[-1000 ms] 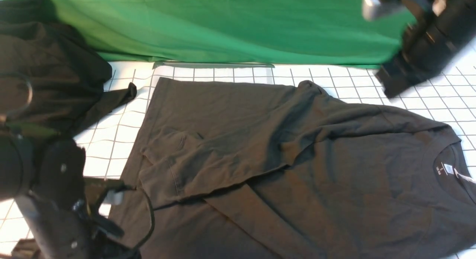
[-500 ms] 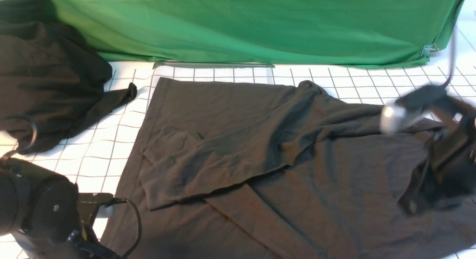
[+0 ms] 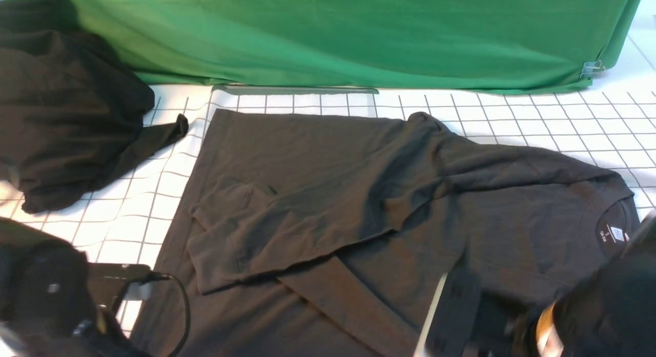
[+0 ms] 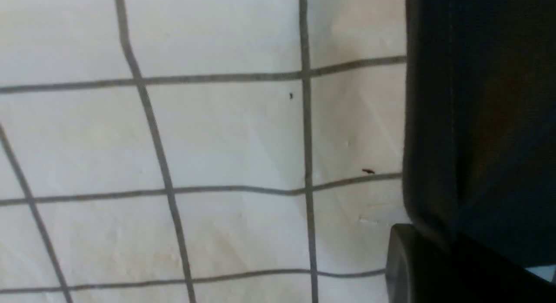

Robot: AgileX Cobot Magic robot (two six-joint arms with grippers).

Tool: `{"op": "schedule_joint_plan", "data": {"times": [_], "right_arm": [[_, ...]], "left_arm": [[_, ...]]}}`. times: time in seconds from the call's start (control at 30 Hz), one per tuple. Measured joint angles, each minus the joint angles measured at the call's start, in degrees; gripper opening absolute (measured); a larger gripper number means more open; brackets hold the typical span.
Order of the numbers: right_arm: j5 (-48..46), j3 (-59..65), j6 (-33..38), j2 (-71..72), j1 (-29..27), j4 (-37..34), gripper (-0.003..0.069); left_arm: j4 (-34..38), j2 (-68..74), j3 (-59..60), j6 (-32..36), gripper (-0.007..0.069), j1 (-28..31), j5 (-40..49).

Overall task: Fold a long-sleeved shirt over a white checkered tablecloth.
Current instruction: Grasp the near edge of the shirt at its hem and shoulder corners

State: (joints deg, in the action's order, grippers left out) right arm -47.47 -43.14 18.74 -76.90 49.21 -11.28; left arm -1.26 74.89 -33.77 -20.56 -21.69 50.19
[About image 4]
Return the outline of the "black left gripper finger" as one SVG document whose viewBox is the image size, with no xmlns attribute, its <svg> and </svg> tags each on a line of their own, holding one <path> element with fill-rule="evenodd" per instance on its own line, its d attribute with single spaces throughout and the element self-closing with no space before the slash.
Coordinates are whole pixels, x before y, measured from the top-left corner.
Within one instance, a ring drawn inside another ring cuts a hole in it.
<svg viewBox="0 0 556 303">
<path fill-rule="evenodd" d="M 460 235 L 448 251 L 395 224 L 385 281 L 390 303 L 553 303 L 555 285 Z"/>
</svg>

